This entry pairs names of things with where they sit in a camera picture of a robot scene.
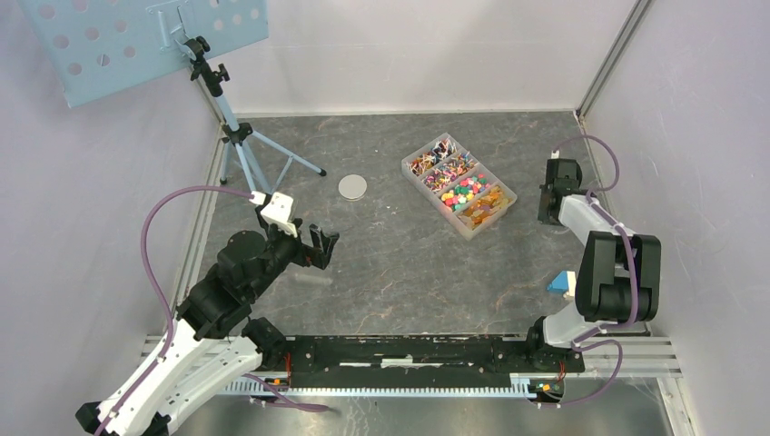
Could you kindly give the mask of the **clear plastic scoop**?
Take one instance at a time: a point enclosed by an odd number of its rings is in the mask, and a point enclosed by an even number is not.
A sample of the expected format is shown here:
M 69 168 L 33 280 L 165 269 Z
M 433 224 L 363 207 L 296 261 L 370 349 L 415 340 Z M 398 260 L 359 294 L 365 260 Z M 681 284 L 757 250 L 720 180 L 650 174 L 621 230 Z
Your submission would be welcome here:
M 326 274 L 298 273 L 292 279 L 297 284 L 307 286 L 329 286 L 333 283 L 333 279 Z

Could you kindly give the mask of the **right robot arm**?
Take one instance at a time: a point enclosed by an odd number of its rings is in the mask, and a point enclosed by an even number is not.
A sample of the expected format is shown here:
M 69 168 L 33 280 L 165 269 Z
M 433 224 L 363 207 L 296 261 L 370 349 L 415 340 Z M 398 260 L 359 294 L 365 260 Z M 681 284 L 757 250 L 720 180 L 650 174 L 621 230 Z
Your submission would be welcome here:
M 580 352 L 596 334 L 650 322 L 658 313 L 661 242 L 628 229 L 581 184 L 576 160 L 548 159 L 538 220 L 569 229 L 584 252 L 573 302 L 528 330 L 524 356 L 537 371 L 550 369 L 561 354 Z

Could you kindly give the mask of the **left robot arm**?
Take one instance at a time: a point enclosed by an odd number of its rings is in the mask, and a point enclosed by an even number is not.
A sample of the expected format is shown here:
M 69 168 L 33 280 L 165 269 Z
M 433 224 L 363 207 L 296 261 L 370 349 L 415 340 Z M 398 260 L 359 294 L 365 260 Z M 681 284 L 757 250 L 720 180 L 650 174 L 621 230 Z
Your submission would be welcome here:
M 312 243 L 271 225 L 233 234 L 216 263 L 174 313 L 162 339 L 111 397 L 83 404 L 75 418 L 93 435 L 171 435 L 227 384 L 256 370 L 278 368 L 283 336 L 252 306 L 291 263 L 328 267 L 338 233 L 313 224 Z

